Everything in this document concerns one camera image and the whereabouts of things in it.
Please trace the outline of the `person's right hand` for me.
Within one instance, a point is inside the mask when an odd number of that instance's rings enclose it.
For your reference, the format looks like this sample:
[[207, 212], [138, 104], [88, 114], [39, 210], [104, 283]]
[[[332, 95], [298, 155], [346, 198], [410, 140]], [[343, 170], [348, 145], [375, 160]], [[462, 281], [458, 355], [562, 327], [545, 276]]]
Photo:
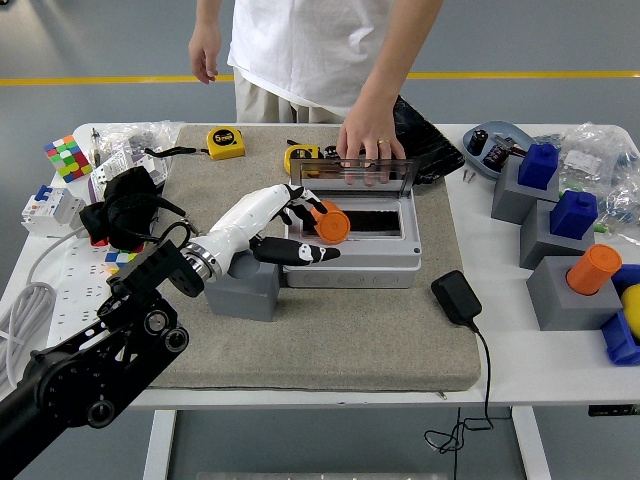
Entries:
[[217, 57], [221, 35], [216, 24], [197, 23], [188, 45], [191, 71], [203, 84], [210, 84], [218, 76]]

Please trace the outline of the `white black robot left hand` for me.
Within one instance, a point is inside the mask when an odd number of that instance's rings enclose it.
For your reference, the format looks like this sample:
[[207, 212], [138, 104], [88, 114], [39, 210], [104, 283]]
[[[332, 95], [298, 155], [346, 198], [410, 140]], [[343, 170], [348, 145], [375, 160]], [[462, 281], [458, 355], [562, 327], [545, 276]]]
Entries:
[[339, 258], [337, 248], [260, 236], [276, 217], [290, 225], [289, 212], [313, 225], [312, 209], [327, 211], [319, 198], [305, 187], [277, 184], [262, 188], [244, 195], [207, 234], [191, 241], [184, 254], [193, 258], [194, 269], [203, 280], [210, 282], [227, 274], [234, 255], [245, 250], [261, 262], [286, 266], [306, 266]]

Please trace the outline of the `person's left hand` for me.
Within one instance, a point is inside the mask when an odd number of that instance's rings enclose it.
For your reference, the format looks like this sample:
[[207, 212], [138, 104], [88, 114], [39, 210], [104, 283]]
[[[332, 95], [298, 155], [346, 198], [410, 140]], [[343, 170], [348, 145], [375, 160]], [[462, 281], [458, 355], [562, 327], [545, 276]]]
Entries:
[[[404, 147], [397, 139], [393, 107], [395, 100], [359, 98], [345, 118], [338, 136], [337, 153], [343, 160], [347, 184], [362, 180], [365, 186], [389, 181], [394, 160], [404, 160]], [[372, 167], [356, 173], [361, 151]]]

